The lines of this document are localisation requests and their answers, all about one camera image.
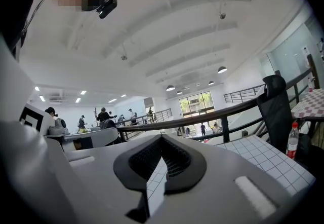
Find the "glass wall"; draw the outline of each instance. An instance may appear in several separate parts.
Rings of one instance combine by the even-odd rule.
[[[193,96],[189,96],[180,99],[180,105],[184,118],[194,117],[205,113],[214,112],[214,104],[210,92],[200,93]],[[214,123],[221,127],[221,120],[213,120],[209,122],[203,122],[206,127],[206,135],[212,134]],[[190,136],[201,136],[201,123],[186,126],[190,129]]]

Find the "ceiling beam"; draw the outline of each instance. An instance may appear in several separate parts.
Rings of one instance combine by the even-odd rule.
[[[176,2],[171,2],[169,6],[163,6],[155,11],[152,11],[149,14],[145,14],[143,17],[141,17],[138,20],[135,20],[132,24],[130,24],[128,27],[126,27],[126,31],[128,33],[128,36],[125,36],[124,34],[118,34],[112,41],[108,42],[105,45],[104,50],[104,56],[109,56],[117,47],[119,47],[123,42],[125,42],[128,37],[131,37],[136,32],[144,29],[151,23],[162,19],[168,15],[171,15],[175,12],[178,12],[180,10],[188,9],[190,7],[194,7],[197,5],[202,5],[205,3],[214,3],[219,2],[220,0],[178,0]],[[231,1],[240,1],[240,2],[250,2],[251,0],[226,0],[227,2]],[[109,45],[111,48],[108,50],[106,49],[106,46]]]
[[[227,30],[227,29],[234,29],[234,28],[237,28],[237,23],[235,21],[222,22],[219,24],[214,24],[211,26],[195,29],[193,31],[181,34],[180,36],[176,36],[173,39],[170,39],[164,43],[157,45],[156,47],[154,47],[146,52],[139,54],[132,61],[130,61],[129,65],[130,65],[130,67],[134,67],[138,63],[143,62],[147,58],[154,56],[154,55],[158,54],[159,52],[162,52],[165,49],[168,49],[172,46],[175,46],[177,44],[183,43],[185,41],[194,39],[194,38],[202,36],[202,35],[215,33],[216,29],[218,31],[220,31],[220,30]]]
[[[170,74],[168,75],[167,77],[164,77],[164,78],[160,78],[158,79],[155,83],[156,84],[159,84],[159,83],[163,83],[167,80],[170,80],[170,79],[173,79],[173,78],[176,78],[176,77],[179,77],[183,74],[186,74],[186,73],[189,73],[189,72],[192,72],[192,71],[195,71],[195,70],[198,70],[198,69],[201,69],[201,68],[206,68],[208,66],[212,66],[212,65],[215,65],[215,64],[218,64],[218,63],[222,63],[224,62],[225,59],[224,58],[220,58],[220,59],[217,59],[217,60],[214,60],[214,61],[209,61],[207,63],[202,63],[202,64],[199,64],[197,66],[193,66],[189,69],[185,69],[185,70],[182,70],[180,72],[177,72],[177,73],[174,73],[174,74]]]
[[[164,70],[166,70],[168,68],[171,68],[173,66],[176,66],[176,65],[179,65],[181,63],[187,62],[189,60],[195,59],[197,57],[205,56],[207,54],[215,53],[215,52],[218,52],[218,51],[221,51],[221,50],[226,50],[226,49],[230,49],[230,44],[229,43],[213,46],[213,47],[210,47],[210,48],[205,48],[205,49],[196,51],[194,53],[191,53],[191,54],[188,54],[188,55],[185,55],[185,56],[181,56],[181,57],[179,57],[177,59],[174,59],[174,60],[172,60],[172,61],[170,61],[168,63],[165,63],[165,64],[163,64],[163,65],[161,65],[159,67],[156,67],[156,68],[148,71],[145,74],[145,76],[149,77],[149,76],[152,76],[152,75],[154,75],[156,73],[164,71]]]

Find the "black cable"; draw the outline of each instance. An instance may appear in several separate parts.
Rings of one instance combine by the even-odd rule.
[[[30,20],[29,20],[28,22],[26,22],[26,25],[25,25],[25,27],[23,28],[23,30],[22,30],[22,32],[21,32],[21,35],[23,35],[24,33],[27,32],[27,28],[29,27],[31,21],[33,20],[35,14],[36,14],[36,12],[39,10],[39,8],[41,7],[41,5],[43,4],[44,1],[45,1],[45,0],[41,0],[41,1],[39,2],[39,4],[36,6],[35,10],[33,11],[32,15],[31,15],[31,17],[30,17]]]

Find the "black office chair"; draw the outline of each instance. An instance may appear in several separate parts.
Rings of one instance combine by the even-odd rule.
[[[286,153],[289,133],[294,121],[286,91],[286,82],[281,76],[272,75],[263,79],[264,93],[257,103],[264,123],[268,129],[270,144]],[[311,145],[306,134],[299,134],[296,161],[313,174],[316,179],[323,178],[321,162],[324,162],[324,150]]]
[[[265,90],[257,98],[258,107],[267,126],[271,145],[286,153],[288,136],[294,121],[286,92],[286,82],[277,75],[265,77],[263,81]]]

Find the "gray device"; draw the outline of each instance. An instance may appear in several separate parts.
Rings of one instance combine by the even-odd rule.
[[[7,191],[45,222],[277,223],[303,196],[291,198],[236,153],[185,138],[148,136],[64,153],[59,142],[29,126],[1,122],[0,129]],[[161,158],[169,178],[164,200],[150,216],[146,182]],[[260,204],[246,193],[251,185],[237,182],[242,177],[275,207],[270,215],[258,213]]]

